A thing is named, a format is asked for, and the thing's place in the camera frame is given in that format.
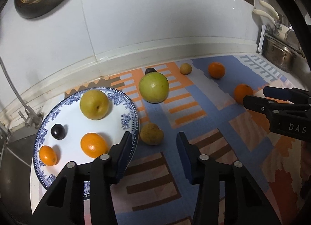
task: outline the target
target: green apple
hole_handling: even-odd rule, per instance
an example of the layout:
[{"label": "green apple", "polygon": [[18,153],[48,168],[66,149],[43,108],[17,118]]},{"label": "green apple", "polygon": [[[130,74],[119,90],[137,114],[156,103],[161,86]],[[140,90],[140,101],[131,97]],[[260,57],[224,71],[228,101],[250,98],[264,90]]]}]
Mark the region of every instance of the green apple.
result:
[{"label": "green apple", "polygon": [[144,75],[138,86],[142,97],[150,103],[160,103],[169,94],[169,82],[163,74],[158,72]]},{"label": "green apple", "polygon": [[109,110],[109,99],[100,90],[88,90],[82,95],[80,109],[91,120],[103,118]]}]

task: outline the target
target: plate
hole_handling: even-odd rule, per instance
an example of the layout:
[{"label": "plate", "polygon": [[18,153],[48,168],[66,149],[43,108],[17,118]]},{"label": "plate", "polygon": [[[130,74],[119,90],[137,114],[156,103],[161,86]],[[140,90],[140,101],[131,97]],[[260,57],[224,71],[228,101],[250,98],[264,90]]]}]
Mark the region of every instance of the plate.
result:
[{"label": "plate", "polygon": [[[80,110],[81,96],[93,89],[101,90],[110,100],[110,109],[101,120],[90,120]],[[51,128],[57,123],[62,124],[66,130],[66,136],[62,140],[57,140],[51,135]],[[130,131],[133,137],[132,149],[128,155],[129,163],[136,149],[139,119],[134,103],[125,93],[109,87],[96,87],[67,97],[46,116],[37,133],[33,163],[39,181],[47,189],[69,161],[85,164],[94,160],[87,156],[80,147],[81,138],[85,134],[98,133],[111,147],[120,143],[125,131]],[[56,165],[47,166],[40,160],[39,150],[43,145],[52,147],[56,152],[58,157]],[[89,198],[89,182],[84,182],[83,194],[85,199]]]}]

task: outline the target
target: small yellow fruit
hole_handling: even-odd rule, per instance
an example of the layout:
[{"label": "small yellow fruit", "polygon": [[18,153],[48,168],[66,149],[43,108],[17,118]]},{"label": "small yellow fruit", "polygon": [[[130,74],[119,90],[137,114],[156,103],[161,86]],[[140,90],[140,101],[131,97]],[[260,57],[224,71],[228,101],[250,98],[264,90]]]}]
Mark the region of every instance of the small yellow fruit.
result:
[{"label": "small yellow fruit", "polygon": [[57,163],[57,156],[54,150],[49,146],[42,146],[39,150],[41,161],[47,166],[53,166]]},{"label": "small yellow fruit", "polygon": [[192,67],[188,63],[183,63],[181,64],[179,71],[183,75],[188,75],[192,72]]},{"label": "small yellow fruit", "polygon": [[164,133],[154,123],[148,123],[142,127],[140,138],[148,145],[158,145],[163,141]]},{"label": "small yellow fruit", "polygon": [[100,90],[88,90],[82,95],[80,109],[91,120],[103,118],[109,110],[109,99]]}]

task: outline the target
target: plate rim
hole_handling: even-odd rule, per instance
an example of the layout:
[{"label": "plate rim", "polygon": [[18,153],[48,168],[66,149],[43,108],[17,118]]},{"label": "plate rim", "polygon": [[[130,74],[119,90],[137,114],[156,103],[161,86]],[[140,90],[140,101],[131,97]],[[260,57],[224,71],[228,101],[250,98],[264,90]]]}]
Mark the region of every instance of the plate rim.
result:
[{"label": "plate rim", "polygon": [[[41,185],[47,190],[49,188],[49,186],[46,185],[46,183],[44,183],[44,181],[41,179],[41,177],[39,176],[39,171],[38,171],[38,168],[37,168],[37,164],[35,163],[35,155],[36,155],[36,144],[38,142],[38,133],[41,131],[41,129],[45,126],[43,126],[43,123],[46,119],[49,119],[50,115],[59,108],[59,106],[66,100],[69,100],[69,98],[73,97],[74,95],[77,95],[77,93],[82,93],[84,91],[87,91],[87,90],[98,90],[98,89],[109,89],[109,90],[113,90],[113,91],[116,91],[120,94],[122,94],[130,103],[132,109],[133,109],[133,112],[134,112],[134,116],[135,116],[135,125],[136,125],[136,129],[135,129],[135,136],[133,136],[133,140],[132,140],[132,146],[134,146],[133,148],[133,151],[132,153],[130,154],[129,156],[129,160],[128,160],[128,164],[130,163],[130,161],[132,160],[133,158],[133,155],[135,153],[135,150],[136,150],[136,147],[137,147],[137,143],[138,143],[138,136],[139,136],[139,130],[140,130],[140,124],[139,124],[139,116],[138,116],[138,111],[137,111],[137,108],[134,104],[134,102],[131,100],[131,98],[126,95],[123,91],[120,91],[118,89],[115,89],[115,88],[112,88],[112,87],[106,87],[106,86],[100,86],[100,87],[92,87],[92,88],[86,88],[86,89],[83,89],[83,90],[80,90],[80,91],[77,91],[75,92],[74,94],[71,94],[70,96],[68,96],[67,98],[63,99],[62,101],[60,101],[56,106],[53,107],[53,109],[46,115],[46,117],[44,118],[44,120],[42,121],[41,125],[40,125],[40,128],[38,129],[38,132],[36,133],[36,139],[35,139],[35,143],[34,143],[34,149],[33,149],[33,165],[34,165],[34,169],[35,169],[35,173],[36,173],[36,176],[39,180],[39,182],[41,183]],[[90,193],[83,193],[83,197],[85,200],[87,200],[90,196]]]}]

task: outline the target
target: screw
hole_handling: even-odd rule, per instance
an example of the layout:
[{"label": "screw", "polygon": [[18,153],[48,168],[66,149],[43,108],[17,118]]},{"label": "screw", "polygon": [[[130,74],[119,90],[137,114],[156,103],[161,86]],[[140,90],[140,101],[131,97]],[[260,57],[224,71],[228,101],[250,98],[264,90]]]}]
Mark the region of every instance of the screw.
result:
[{"label": "screw", "polygon": [[67,166],[69,169],[71,169],[71,168],[75,167],[75,162],[68,162],[68,163],[66,164],[66,166]]},{"label": "screw", "polygon": [[240,161],[235,161],[234,162],[234,166],[238,167],[238,168],[241,168],[243,166],[243,164]]},{"label": "screw", "polygon": [[208,159],[209,159],[209,156],[206,155],[206,154],[201,154],[201,155],[199,156],[199,158],[200,158],[201,160],[208,160]]},{"label": "screw", "polygon": [[102,159],[102,160],[107,160],[107,159],[109,159],[110,158],[110,155],[108,155],[108,154],[102,154],[101,156],[100,156],[100,159]]}]

